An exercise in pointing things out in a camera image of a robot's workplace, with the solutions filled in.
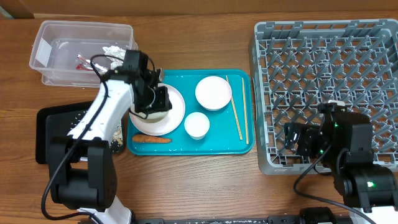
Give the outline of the cream bowl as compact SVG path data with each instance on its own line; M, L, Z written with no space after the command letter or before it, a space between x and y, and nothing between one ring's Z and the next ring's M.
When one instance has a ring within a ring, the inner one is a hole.
M131 105L129 115L132 121L137 120L144 123L156 123L164 119L168 115L168 113L169 113L168 111L163 111L163 112L156 112L146 115L143 112L140 113L135 112L134 105Z

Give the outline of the white cup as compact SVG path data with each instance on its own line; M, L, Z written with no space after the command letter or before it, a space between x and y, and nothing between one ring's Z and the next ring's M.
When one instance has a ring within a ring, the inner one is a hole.
M194 112L185 118L184 128L192 139L201 140L210 129L210 120L205 114Z

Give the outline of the white tissue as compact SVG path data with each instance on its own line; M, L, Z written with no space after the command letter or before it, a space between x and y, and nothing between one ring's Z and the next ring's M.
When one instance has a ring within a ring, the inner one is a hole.
M111 65L110 69L115 69L123 64L125 58L126 50L118 46L112 45L110 47L103 47L104 54L110 59Z

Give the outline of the food scraps and rice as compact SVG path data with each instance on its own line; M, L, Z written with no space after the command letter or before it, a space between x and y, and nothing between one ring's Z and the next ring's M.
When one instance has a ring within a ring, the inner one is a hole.
M77 115L72 119L70 129L73 129L77 126L77 124L83 119L84 115L86 114L87 110L82 110L78 112ZM116 130L112 136L111 140L111 147L114 148L114 151L119 151L121 147L123 147L123 122L119 121Z

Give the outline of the red snack wrapper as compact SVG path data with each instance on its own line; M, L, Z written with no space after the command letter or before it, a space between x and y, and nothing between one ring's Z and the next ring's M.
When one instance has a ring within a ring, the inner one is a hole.
M78 65L76 66L77 70L86 70L86 71L93 70L90 60L84 58L81 54L77 55L77 59L78 59ZM108 68L103 67L97 63L94 63L94 67L100 73L106 73L108 71Z

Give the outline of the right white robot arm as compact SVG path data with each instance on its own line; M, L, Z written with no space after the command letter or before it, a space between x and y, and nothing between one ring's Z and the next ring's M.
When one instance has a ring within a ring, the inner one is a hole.
M315 159L293 188L315 166L322 164L330 170L343 202L296 193L348 210L348 223L397 221L397 180L390 169L374 163L373 126L369 117L350 112L338 103L322 103L318 111L323 115L319 125L296 122L284 125L285 148Z

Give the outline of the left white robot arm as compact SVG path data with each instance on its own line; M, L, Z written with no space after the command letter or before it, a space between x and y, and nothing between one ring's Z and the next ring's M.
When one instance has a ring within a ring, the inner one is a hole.
M117 68L100 75L100 89L83 119L66 136L53 137L45 148L49 182L41 211L49 220L87 216L95 223L134 223L133 212L116 196L118 181L110 148L111 139L131 109L142 118L172 109L169 94L159 86L161 69ZM72 210L52 216L46 199Z

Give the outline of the grey dishwasher rack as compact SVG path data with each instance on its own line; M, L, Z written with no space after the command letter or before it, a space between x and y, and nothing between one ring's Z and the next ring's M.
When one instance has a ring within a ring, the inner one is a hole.
M249 44L259 169L300 174L311 159L284 148L284 124L320 124L328 100L369 116L374 162L397 171L397 21L258 22Z

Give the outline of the black waste tray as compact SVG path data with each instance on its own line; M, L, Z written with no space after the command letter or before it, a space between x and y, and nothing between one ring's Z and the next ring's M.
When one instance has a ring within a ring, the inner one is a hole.
M46 164L47 144L53 137L64 137L84 117L92 101L43 108L37 113L35 160Z

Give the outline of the orange carrot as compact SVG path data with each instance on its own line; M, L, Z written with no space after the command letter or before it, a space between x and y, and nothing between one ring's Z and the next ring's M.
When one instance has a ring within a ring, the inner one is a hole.
M172 142L172 140L169 138L150 136L146 134L136 134L132 137L132 140L138 143L154 143L154 144L167 144Z

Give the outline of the right wooden chopstick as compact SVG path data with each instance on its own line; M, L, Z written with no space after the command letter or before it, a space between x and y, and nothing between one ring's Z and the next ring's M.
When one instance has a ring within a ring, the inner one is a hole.
M246 105L246 90L244 85L244 78L242 78L242 94L243 94L243 108L244 108L244 125L245 125L245 137L246 145L249 144L249 130L248 130L248 115L247 115L247 105Z

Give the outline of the wooden chopstick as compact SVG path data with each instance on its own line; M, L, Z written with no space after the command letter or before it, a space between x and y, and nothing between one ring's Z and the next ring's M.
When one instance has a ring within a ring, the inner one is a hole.
M230 83L229 83L229 78L228 78L227 75L226 75L226 81L227 81L228 84L230 85ZM236 121L236 127L237 127L238 134L239 134L239 139L242 141L242 140L243 140L243 135L242 135L242 132L241 132L241 127L240 127L240 123L239 123L239 118L238 118L237 111L236 111L236 107L235 107L235 104L234 104L234 98L233 98L232 87L231 87L231 104L232 104L232 108L233 108L234 118L235 118L235 121Z
M249 130L248 130L248 115L247 115L247 105L246 105L246 90L244 85L244 78L242 78L242 94L243 94L243 108L244 108L244 125L245 125L245 137L246 145L249 144Z

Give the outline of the teal serving tray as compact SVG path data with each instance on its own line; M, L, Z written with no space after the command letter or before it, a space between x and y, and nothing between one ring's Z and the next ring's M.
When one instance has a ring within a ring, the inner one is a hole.
M229 78L232 87L243 140L239 139L232 104L228 103L218 111L208 111L195 98L195 88L200 80L209 76ZM242 78L246 90L246 105L248 115L249 144L246 145ZM254 125L251 104L250 77L238 69L217 70L166 70L164 83L176 88L185 100L185 116L193 112L201 112L210 120L210 129L201 140L192 139L180 124L172 132L165 134L172 142L167 144L138 143L132 137L139 134L130 119L128 119L126 145L135 155L139 156L205 156L220 154L245 154L254 145Z

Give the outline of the left wooden chopstick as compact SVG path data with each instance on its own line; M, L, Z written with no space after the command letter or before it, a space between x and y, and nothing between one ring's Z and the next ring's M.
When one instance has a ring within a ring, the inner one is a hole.
M228 84L230 85L230 83L229 83L229 78L228 78L227 75L226 75L226 81L227 81ZM234 98L233 98L232 87L231 87L231 104L232 104L232 108L233 108L234 118L235 118L235 121L236 121L236 127L237 127L238 134L239 134L239 139L242 141L242 140L243 140L243 135L242 135L242 132L241 132L241 127L240 127L240 123L239 123L239 118L238 118L237 111L236 111L236 107L235 107L235 104L234 104Z

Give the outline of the clear plastic bin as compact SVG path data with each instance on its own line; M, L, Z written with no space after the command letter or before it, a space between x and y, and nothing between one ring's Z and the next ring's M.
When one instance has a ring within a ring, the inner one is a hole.
M81 68L81 55L89 60L109 47L137 50L133 28L125 24L81 21L44 21L32 47L29 66L42 74L49 86L98 88L91 67Z

